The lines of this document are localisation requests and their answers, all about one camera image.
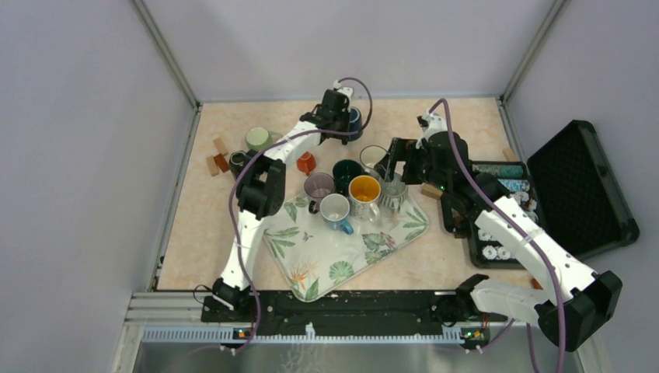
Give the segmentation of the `navy blue mug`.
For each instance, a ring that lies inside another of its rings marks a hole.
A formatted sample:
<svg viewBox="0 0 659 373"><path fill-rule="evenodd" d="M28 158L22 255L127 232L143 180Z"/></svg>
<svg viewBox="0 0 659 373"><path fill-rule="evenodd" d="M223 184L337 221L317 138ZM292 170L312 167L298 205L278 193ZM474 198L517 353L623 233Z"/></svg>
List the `navy blue mug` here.
<svg viewBox="0 0 659 373"><path fill-rule="evenodd" d="M363 123L362 123L361 111L357 107L352 107L350 109L349 127L348 127L348 130L350 133L352 133L352 135L348 137L348 141L356 141L361 136L362 126Z"/></svg>

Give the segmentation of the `white black-rimmed mug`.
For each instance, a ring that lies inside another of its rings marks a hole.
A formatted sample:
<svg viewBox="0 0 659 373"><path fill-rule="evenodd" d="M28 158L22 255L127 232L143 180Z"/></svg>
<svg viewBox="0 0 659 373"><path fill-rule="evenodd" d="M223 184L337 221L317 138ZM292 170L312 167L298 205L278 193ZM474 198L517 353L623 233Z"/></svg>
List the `white black-rimmed mug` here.
<svg viewBox="0 0 659 373"><path fill-rule="evenodd" d="M379 145L369 145L361 150L359 161L364 171L371 177L379 179L385 168L378 163L387 156L387 151Z"/></svg>

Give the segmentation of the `grey striped mug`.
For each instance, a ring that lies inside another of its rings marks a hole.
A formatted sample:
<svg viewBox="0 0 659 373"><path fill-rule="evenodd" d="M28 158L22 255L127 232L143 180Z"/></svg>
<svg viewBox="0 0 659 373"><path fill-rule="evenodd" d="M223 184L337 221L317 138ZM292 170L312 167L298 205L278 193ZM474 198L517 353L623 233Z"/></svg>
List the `grey striped mug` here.
<svg viewBox="0 0 659 373"><path fill-rule="evenodd" d="M381 196L378 206L385 213L399 213L408 197L408 186L402 181L402 176L395 173L390 181L379 180Z"/></svg>

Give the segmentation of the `white floral mug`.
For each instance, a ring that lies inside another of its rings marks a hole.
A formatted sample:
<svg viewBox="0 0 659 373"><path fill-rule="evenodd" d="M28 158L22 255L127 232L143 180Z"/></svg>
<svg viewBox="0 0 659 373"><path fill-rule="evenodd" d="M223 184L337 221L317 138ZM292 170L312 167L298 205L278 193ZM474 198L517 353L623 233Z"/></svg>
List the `white floral mug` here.
<svg viewBox="0 0 659 373"><path fill-rule="evenodd" d="M355 177L348 187L350 216L379 225L382 220L378 205L381 193L380 184L374 177L366 175Z"/></svg>

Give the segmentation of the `orange red mug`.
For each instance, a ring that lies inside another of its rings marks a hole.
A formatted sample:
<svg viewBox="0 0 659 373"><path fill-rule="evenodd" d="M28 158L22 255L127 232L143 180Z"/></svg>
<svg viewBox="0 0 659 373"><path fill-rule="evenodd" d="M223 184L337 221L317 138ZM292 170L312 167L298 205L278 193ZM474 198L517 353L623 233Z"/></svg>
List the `orange red mug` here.
<svg viewBox="0 0 659 373"><path fill-rule="evenodd" d="M311 152L305 152L299 159L297 159L296 166L300 172L304 173L306 176L310 176L316 168L316 158Z"/></svg>

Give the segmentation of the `dark green mug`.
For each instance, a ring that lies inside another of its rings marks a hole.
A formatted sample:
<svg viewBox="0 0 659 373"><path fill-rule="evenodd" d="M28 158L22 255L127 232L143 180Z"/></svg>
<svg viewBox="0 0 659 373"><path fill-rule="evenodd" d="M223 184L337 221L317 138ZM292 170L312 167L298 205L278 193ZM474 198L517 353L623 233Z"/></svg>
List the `dark green mug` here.
<svg viewBox="0 0 659 373"><path fill-rule="evenodd" d="M332 169L332 176L336 191L345 197L349 194L350 182L364 174L362 166L352 159L343 159L337 162Z"/></svg>

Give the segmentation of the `lilac purple mug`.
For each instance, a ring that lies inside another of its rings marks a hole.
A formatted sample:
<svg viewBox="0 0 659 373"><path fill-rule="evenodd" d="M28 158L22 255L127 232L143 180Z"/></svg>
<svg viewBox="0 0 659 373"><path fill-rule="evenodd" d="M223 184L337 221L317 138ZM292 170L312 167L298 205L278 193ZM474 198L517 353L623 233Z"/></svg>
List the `lilac purple mug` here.
<svg viewBox="0 0 659 373"><path fill-rule="evenodd" d="M305 180L303 188L309 198L308 212L317 214L323 199L335 192L334 178L327 173L315 173Z"/></svg>

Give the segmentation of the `light green mug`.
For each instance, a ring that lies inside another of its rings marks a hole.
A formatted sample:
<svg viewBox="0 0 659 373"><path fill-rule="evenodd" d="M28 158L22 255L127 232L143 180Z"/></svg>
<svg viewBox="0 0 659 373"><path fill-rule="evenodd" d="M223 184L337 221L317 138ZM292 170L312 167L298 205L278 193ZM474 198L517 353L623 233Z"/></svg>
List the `light green mug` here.
<svg viewBox="0 0 659 373"><path fill-rule="evenodd" d="M245 142L250 150L262 151L275 144L283 137L283 134L276 131L269 131L265 127L255 127L250 129L245 135Z"/></svg>

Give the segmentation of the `light blue mug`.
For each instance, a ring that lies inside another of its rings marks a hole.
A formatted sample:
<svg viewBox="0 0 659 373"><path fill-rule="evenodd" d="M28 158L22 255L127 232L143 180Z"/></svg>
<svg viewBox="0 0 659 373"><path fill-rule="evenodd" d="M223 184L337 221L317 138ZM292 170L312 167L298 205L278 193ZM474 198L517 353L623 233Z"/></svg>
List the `light blue mug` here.
<svg viewBox="0 0 659 373"><path fill-rule="evenodd" d="M350 214L350 203L345 196L332 193L324 197L319 212L330 229L341 231L346 235L354 234L354 228L347 220Z"/></svg>

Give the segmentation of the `black mug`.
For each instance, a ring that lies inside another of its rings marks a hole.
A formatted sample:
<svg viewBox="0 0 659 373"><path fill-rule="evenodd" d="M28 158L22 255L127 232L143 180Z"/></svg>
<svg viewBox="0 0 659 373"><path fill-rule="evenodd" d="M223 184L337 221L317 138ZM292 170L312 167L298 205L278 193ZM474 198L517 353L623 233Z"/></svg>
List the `black mug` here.
<svg viewBox="0 0 659 373"><path fill-rule="evenodd" d="M235 180L238 179L239 175L245 169L249 160L250 156L244 151L236 151L229 156L229 169Z"/></svg>

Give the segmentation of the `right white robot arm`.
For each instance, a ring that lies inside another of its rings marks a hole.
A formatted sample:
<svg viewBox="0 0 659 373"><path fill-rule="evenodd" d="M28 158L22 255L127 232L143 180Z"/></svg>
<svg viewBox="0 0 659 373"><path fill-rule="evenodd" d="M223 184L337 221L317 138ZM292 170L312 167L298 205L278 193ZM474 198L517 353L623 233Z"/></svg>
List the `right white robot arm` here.
<svg viewBox="0 0 659 373"><path fill-rule="evenodd" d="M569 254L521 209L498 178L473 171L467 155L465 141L440 131L418 140L393 138L381 163L386 180L402 162L405 184L426 183L442 190L542 286L523 288L473 275L456 290L455 308L463 319L476 320L484 312L505 315L540 328L558 348L574 352L612 318L622 280Z"/></svg>

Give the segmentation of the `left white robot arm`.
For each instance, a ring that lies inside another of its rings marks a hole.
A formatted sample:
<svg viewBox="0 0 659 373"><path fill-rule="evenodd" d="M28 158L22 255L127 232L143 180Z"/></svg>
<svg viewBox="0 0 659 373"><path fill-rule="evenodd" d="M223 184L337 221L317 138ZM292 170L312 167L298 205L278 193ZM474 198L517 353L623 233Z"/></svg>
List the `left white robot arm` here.
<svg viewBox="0 0 659 373"><path fill-rule="evenodd" d="M353 135L349 131L353 95L351 87L335 84L281 140L247 153L228 202L235 238L225 269L212 286L212 297L227 319L239 321L248 314L249 276L267 223L284 204L287 167L327 138L347 143Z"/></svg>

